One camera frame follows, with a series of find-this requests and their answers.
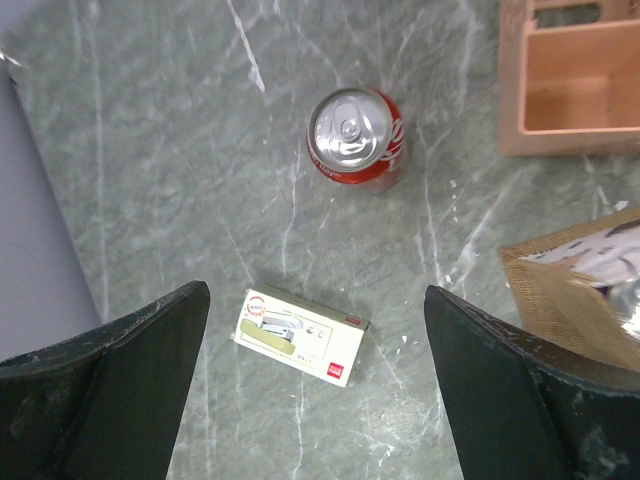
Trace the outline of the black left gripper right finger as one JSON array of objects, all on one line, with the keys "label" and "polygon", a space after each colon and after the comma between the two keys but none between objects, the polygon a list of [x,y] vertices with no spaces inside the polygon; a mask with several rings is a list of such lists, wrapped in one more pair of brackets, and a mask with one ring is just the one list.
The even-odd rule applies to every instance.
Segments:
[{"label": "black left gripper right finger", "polygon": [[467,479],[636,479],[639,375],[429,286],[424,317]]}]

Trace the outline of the canvas bag with rope handles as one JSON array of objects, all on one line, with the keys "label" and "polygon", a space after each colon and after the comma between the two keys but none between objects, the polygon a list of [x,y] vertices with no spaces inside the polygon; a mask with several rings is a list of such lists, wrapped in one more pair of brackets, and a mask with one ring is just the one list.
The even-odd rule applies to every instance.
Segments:
[{"label": "canvas bag with rope handles", "polygon": [[619,211],[499,250],[524,329],[577,354],[639,370],[601,288],[639,277],[639,209]]}]

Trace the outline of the red Coca-Cola can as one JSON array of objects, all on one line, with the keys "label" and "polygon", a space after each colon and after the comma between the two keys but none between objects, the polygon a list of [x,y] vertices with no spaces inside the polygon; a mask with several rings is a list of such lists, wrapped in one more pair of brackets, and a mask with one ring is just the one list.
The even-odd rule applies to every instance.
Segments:
[{"label": "red Coca-Cola can", "polygon": [[382,91],[366,86],[338,89],[314,108],[306,146],[328,179],[370,191],[399,183],[408,161],[402,115]]}]

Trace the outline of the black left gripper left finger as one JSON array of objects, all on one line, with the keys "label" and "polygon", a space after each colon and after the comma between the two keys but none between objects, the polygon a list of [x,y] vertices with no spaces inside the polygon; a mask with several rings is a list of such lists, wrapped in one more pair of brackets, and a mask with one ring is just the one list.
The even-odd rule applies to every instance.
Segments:
[{"label": "black left gripper left finger", "polygon": [[203,281],[1,364],[4,479],[163,479],[210,307]]}]

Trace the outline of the purple soda can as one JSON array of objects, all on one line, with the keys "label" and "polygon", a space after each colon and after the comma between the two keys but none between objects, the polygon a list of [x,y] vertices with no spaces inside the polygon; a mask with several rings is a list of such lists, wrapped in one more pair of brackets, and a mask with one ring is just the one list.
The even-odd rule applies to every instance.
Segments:
[{"label": "purple soda can", "polygon": [[622,329],[639,341],[639,277],[601,288]]}]

